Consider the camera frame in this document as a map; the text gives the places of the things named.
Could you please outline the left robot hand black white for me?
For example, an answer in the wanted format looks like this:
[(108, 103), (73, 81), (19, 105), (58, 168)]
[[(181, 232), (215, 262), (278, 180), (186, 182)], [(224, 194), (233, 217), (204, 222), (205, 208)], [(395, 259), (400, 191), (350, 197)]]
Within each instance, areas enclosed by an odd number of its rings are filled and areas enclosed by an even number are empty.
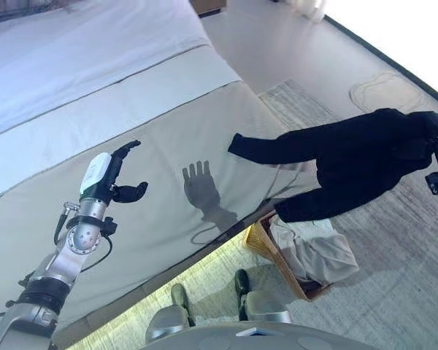
[(130, 141), (112, 154), (103, 152), (92, 159), (80, 185), (80, 199), (92, 198), (106, 206), (112, 201), (116, 203), (139, 201), (147, 191), (147, 182), (141, 182), (134, 187), (116, 185), (116, 180), (120, 175), (123, 160), (133, 148), (140, 145), (141, 142), (138, 140)]

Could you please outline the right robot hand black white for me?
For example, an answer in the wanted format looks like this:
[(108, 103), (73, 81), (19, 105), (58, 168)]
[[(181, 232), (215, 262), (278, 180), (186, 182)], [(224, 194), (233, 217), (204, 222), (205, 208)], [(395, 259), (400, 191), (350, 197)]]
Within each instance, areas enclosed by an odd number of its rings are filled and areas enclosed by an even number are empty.
[(426, 138), (433, 146), (434, 153), (438, 158), (438, 113), (433, 111), (413, 112), (409, 116), (423, 123), (426, 130)]

